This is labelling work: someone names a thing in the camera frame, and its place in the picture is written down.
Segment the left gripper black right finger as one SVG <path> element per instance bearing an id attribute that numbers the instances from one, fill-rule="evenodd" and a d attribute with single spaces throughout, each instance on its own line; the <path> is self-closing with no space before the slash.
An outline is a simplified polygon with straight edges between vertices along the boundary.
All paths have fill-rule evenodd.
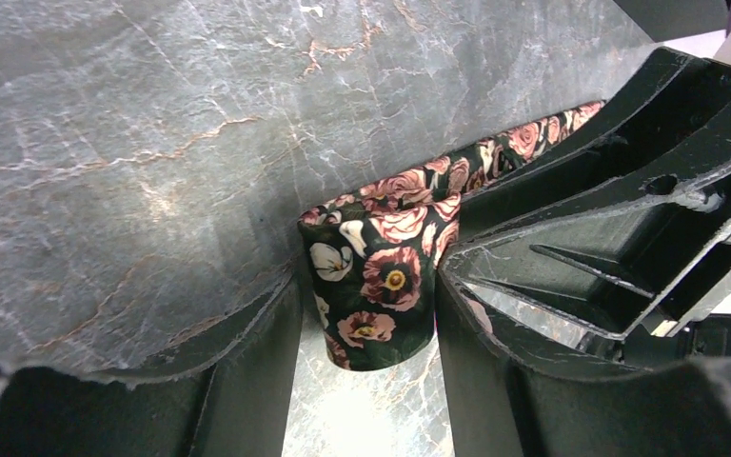
<path id="1" fill-rule="evenodd" d="M 439 347 L 459 456 L 731 456 L 731 357 L 654 369 L 566 347 L 439 274 Z"/>

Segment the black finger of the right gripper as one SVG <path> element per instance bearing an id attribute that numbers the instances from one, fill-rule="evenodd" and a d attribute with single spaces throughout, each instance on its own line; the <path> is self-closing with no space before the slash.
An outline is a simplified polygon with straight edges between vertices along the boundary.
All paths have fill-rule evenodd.
<path id="1" fill-rule="evenodd" d="M 642 66 L 586 124 L 541 157 L 469 199 L 465 240 L 640 169 L 731 101 L 731 66 L 668 48 Z"/>
<path id="2" fill-rule="evenodd" d="M 443 271 L 611 340 L 700 320 L 731 292 L 731 101 L 640 169 L 466 239 Z"/>

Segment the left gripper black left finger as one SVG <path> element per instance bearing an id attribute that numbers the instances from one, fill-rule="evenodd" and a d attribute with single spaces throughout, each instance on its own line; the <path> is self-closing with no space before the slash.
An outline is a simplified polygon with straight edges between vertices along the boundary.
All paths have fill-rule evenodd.
<path id="1" fill-rule="evenodd" d="M 287 279 L 136 369 L 0 368 L 0 456 L 278 456 L 301 326 Z"/>

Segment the black pink floral tie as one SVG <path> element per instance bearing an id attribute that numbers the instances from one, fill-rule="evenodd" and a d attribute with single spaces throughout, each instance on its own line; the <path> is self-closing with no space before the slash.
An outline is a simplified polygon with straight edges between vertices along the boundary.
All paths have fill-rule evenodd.
<path id="1" fill-rule="evenodd" d="M 425 348 L 436 270 L 458 239 L 463 198 L 536 160 L 602 107 L 592 101 L 501 131 L 302 214 L 297 228 L 329 360 L 371 371 Z"/>

